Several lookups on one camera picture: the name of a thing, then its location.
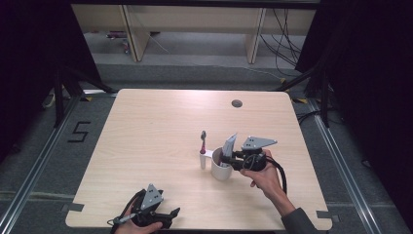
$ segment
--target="gray carpet floor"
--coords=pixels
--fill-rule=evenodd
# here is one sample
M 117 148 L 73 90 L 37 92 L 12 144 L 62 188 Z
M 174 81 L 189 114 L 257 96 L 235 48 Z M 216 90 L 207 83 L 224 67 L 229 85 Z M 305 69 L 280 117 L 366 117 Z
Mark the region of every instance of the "gray carpet floor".
M 280 80 L 274 76 L 244 68 L 116 64 L 99 64 L 97 67 L 103 82 L 116 89 L 270 91 L 281 85 Z M 281 76 L 276 69 L 258 70 Z M 297 74 L 293 70 L 283 72 Z M 83 84 L 83 87 L 94 89 L 89 84 Z M 292 88 L 289 91 L 291 97 L 302 98 L 304 87 L 305 83 Z M 93 97 L 91 101 L 80 101 L 77 104 L 12 233 L 109 232 L 109 227 L 107 229 L 68 227 L 64 221 L 67 212 L 63 206 L 70 204 L 76 194 L 114 99 L 114 97 Z M 293 103 L 293 107 L 297 114 L 310 112 L 309 104 Z M 348 127 L 341 121 L 340 113 L 329 112 L 329 118 L 330 131 L 357 179 L 367 203 L 376 215 L 383 233 L 410 233 L 377 176 L 361 164 L 362 153 L 358 150 Z M 23 183 L 49 137 L 54 121 L 53 108 L 41 112 L 20 141 L 21 151 L 10 154 L 0 165 L 0 211 L 5 211 L 14 193 Z M 88 135 L 84 142 L 69 142 L 79 137 L 72 134 L 79 121 L 91 122 L 82 125 L 82 129 L 79 129 L 87 131 Z M 314 118 L 305 120 L 301 124 L 301 130 L 327 207 L 330 213 L 337 217 L 329 233 L 366 233 Z

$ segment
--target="white cup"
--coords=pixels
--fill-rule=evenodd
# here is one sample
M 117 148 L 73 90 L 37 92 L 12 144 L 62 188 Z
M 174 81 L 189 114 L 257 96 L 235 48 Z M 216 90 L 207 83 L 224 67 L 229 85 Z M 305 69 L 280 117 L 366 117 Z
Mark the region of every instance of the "white cup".
M 231 176 L 233 168 L 228 165 L 227 167 L 221 167 L 220 157 L 222 155 L 222 147 L 213 151 L 206 150 L 205 154 L 200 153 L 201 168 L 206 168 L 206 158 L 211 158 L 210 173 L 218 180 L 226 180 Z

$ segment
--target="desk leg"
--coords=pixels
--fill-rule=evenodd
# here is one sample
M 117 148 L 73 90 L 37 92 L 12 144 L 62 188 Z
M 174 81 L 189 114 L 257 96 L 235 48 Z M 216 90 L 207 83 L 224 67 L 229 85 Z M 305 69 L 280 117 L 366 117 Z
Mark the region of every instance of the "desk leg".
M 247 34 L 245 36 L 246 57 L 248 59 L 248 63 L 250 64 L 255 63 L 255 58 L 258 51 L 259 36 L 261 34 L 261 28 L 264 25 L 265 12 L 266 9 L 264 8 L 260 8 L 258 10 L 257 22 L 253 33 Z
M 143 28 L 138 19 L 134 19 L 129 13 L 127 5 L 120 6 L 123 12 L 123 19 L 127 26 L 128 41 L 130 43 L 131 55 L 134 61 L 141 61 L 146 45 L 149 41 L 149 33 Z

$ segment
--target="wooden desk in background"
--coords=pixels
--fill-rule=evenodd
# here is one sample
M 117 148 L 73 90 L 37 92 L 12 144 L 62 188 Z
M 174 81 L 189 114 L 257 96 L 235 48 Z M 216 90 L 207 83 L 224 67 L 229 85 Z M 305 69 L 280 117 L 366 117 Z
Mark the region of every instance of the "wooden desk in background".
M 233 107 L 238 99 L 242 107 Z M 206 148 L 221 147 L 238 133 L 235 150 L 248 136 L 273 138 L 266 148 L 283 166 L 288 197 L 319 230 L 331 220 L 305 141 L 285 93 L 191 90 L 122 90 L 110 111 L 74 204 L 71 227 L 108 227 L 134 193 L 153 183 L 164 190 L 158 213 L 180 207 L 172 229 L 281 230 L 281 217 L 250 179 L 233 172 L 226 181 L 201 170 L 201 132 Z

